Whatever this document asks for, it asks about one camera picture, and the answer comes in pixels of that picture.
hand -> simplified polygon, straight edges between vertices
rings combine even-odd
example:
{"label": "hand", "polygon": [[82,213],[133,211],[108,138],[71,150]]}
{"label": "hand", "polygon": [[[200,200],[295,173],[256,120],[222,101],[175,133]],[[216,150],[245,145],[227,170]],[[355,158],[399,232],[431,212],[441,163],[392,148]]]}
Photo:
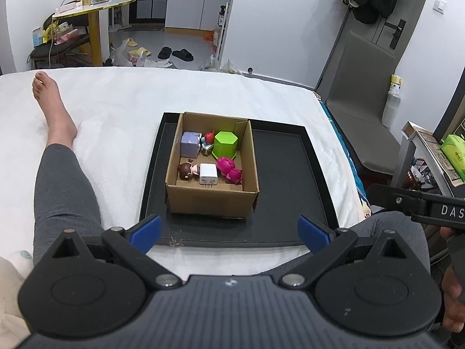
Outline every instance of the hand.
{"label": "hand", "polygon": [[[441,227],[441,236],[448,239],[455,233],[448,227]],[[459,333],[465,323],[465,304],[457,299],[462,293],[462,286],[455,276],[454,268],[450,265],[442,279],[441,288],[444,291],[444,306],[446,311],[442,325],[451,332]]]}

blue bedsheet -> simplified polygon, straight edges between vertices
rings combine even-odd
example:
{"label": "blue bedsheet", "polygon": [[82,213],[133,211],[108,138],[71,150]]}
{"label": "blue bedsheet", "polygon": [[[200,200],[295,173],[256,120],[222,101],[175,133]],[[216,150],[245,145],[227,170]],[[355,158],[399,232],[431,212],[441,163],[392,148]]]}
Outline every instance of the blue bedsheet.
{"label": "blue bedsheet", "polygon": [[338,129],[336,128],[336,125],[332,121],[331,114],[329,113],[329,111],[326,108],[325,104],[321,101],[321,97],[316,93],[315,93],[315,95],[319,99],[320,105],[323,108],[323,110],[325,111],[325,114],[328,117],[329,121],[331,122],[331,126],[334,129],[334,132],[336,133],[336,135],[337,135],[337,137],[339,139],[339,143],[341,143],[341,146],[342,146],[342,148],[344,150],[344,153],[346,154],[347,160],[349,161],[349,164],[350,164],[350,168],[352,169],[353,177],[355,179],[355,185],[357,186],[357,191],[359,192],[359,197],[360,197],[361,200],[365,201],[368,204],[368,200],[366,198],[366,193],[365,193],[365,189],[363,188],[362,180],[360,179],[359,175],[357,174],[357,170],[355,169],[355,165],[354,165],[352,159],[350,158],[349,151],[347,150],[347,147],[346,147],[344,141],[342,140],[342,136],[339,133]]}

door handle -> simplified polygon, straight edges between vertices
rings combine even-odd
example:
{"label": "door handle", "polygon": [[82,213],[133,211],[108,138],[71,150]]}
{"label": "door handle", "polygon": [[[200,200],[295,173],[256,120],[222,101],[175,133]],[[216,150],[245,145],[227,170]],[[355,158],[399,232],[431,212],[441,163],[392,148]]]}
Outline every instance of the door handle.
{"label": "door handle", "polygon": [[406,24],[406,21],[404,21],[403,19],[399,20],[398,25],[390,24],[389,22],[384,22],[384,26],[387,26],[387,27],[390,27],[391,29],[396,30],[394,34],[392,35],[392,41],[391,41],[391,44],[389,45],[389,47],[392,48],[393,50],[395,50],[397,46],[397,42],[399,41],[402,31],[404,30],[405,24]]}

purple cube toy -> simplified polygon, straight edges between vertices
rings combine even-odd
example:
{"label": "purple cube toy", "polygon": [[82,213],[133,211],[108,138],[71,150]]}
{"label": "purple cube toy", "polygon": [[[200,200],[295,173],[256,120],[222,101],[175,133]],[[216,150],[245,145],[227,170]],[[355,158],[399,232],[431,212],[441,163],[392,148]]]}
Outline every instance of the purple cube toy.
{"label": "purple cube toy", "polygon": [[181,157],[196,158],[201,148],[201,133],[186,131],[181,137]]}

mattress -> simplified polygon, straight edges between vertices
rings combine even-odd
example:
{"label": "mattress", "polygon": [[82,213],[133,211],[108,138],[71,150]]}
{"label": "mattress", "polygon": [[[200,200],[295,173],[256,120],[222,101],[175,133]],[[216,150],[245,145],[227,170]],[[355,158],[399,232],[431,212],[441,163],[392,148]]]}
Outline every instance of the mattress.
{"label": "mattress", "polygon": [[[155,135],[164,112],[194,111],[304,126],[341,227],[364,219],[354,174],[315,94],[296,86],[225,73],[158,68],[67,68],[47,71],[78,127],[74,151],[94,187],[102,226],[138,221]],[[33,194],[47,126],[33,98],[34,71],[0,76],[0,256],[32,253]],[[308,252],[285,248],[214,249],[154,246],[148,255],[189,274],[248,275]]]}

